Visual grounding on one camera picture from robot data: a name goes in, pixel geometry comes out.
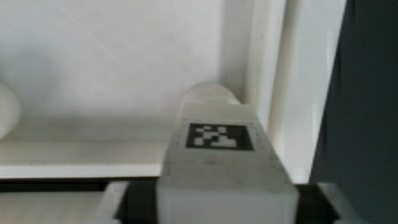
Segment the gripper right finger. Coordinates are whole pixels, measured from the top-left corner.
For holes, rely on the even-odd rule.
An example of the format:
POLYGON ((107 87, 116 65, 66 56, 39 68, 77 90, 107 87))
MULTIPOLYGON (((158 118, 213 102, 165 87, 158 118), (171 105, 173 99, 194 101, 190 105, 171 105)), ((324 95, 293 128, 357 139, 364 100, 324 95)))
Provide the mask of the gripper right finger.
POLYGON ((297 184, 295 224, 368 224, 334 183, 297 184))

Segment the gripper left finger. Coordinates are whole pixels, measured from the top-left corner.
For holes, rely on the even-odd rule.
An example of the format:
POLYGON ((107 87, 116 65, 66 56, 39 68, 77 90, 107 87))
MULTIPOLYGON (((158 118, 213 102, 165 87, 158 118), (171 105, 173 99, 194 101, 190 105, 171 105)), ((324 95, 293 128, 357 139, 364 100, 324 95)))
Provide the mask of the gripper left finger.
POLYGON ((155 179, 112 181, 87 224, 158 224, 155 179))

